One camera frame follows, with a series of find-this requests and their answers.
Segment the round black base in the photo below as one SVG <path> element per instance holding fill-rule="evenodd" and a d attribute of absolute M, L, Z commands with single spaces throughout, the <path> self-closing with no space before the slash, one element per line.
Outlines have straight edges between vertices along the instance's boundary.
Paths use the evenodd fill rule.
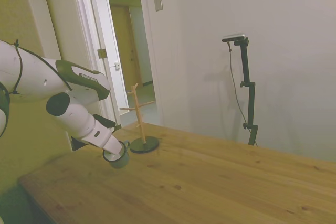
<path fill-rule="evenodd" d="M 130 145 L 131 152 L 148 153 L 155 150 L 159 146 L 159 139 L 154 136 L 146 136 L 146 143 L 142 143 L 142 139 L 134 140 Z"/>

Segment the doorway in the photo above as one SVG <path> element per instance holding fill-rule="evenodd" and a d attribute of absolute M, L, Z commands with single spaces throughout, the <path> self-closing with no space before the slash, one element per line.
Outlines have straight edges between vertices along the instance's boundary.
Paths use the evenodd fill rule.
<path fill-rule="evenodd" d="M 155 101 L 148 44 L 141 0 L 109 0 L 115 38 L 126 91 L 138 83 L 139 103 Z M 132 94 L 127 94 L 128 107 L 134 107 Z M 122 126 L 137 120 L 135 111 L 120 110 Z M 159 124 L 156 104 L 141 108 L 144 122 Z"/>

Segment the wall plate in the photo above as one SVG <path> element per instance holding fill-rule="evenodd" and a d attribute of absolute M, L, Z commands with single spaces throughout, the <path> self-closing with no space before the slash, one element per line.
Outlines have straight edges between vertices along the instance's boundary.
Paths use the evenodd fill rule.
<path fill-rule="evenodd" d="M 162 0 L 154 0 L 155 3 L 155 10 L 158 12 L 163 10 Z"/>

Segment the wooden mug tree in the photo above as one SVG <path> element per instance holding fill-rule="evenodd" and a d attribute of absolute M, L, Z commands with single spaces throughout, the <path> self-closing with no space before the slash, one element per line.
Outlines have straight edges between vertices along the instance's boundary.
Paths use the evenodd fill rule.
<path fill-rule="evenodd" d="M 144 127 L 143 127 L 143 123 L 142 123 L 142 115 L 140 113 L 140 108 L 143 107 L 143 106 L 152 104 L 155 101 L 147 102 L 147 103 L 139 105 L 138 96 L 137 96 L 137 93 L 136 93 L 137 92 L 136 91 L 137 86 L 138 86 L 138 83 L 131 87 L 132 91 L 127 92 L 127 94 L 133 94 L 135 107 L 134 108 L 120 108 L 120 109 L 121 110 L 135 110 L 135 112 L 137 113 L 137 118 L 138 118 L 137 127 L 139 127 L 139 129 L 140 129 L 141 137 L 135 139 L 131 143 L 131 145 L 130 145 L 131 152 L 147 153 L 147 152 L 151 152 L 151 151 L 155 150 L 159 146 L 159 139 L 157 139 L 154 136 L 146 136 L 145 131 L 144 131 Z"/>

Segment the floor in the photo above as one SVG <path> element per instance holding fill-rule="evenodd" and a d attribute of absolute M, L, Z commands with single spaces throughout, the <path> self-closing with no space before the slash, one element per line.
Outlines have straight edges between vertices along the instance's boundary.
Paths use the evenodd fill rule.
<path fill-rule="evenodd" d="M 147 85 L 145 87 L 139 87 L 136 89 L 138 95 L 139 104 L 143 104 L 146 102 L 155 101 L 155 93 L 154 93 L 154 86 L 153 84 Z M 133 95 L 127 95 L 129 107 L 134 107 L 134 98 Z M 142 121 L 145 123 L 151 123 L 155 125 L 160 125 L 159 116 L 157 114 L 157 107 L 156 103 L 146 105 L 140 108 L 142 114 Z M 135 110 L 125 113 L 120 116 L 121 119 L 121 126 L 125 127 L 129 124 L 132 124 L 137 121 L 136 112 Z"/>

